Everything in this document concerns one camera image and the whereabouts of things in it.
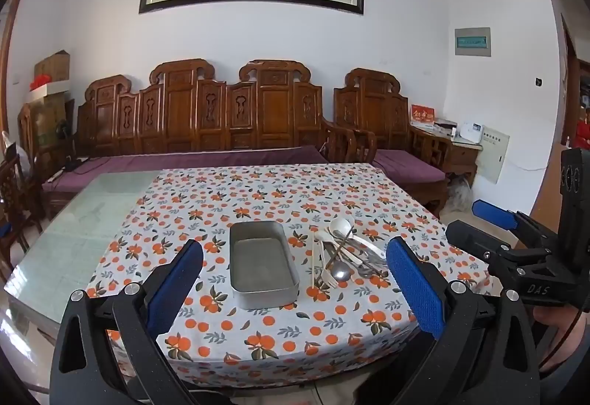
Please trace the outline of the person's right hand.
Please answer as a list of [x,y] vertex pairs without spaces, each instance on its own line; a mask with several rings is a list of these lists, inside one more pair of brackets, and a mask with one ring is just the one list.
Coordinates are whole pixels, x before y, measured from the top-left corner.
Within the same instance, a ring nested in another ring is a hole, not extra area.
[[574,354],[589,323],[589,314],[571,305],[561,308],[537,306],[533,309],[533,317],[537,322],[557,330],[540,362],[542,372],[565,362]]

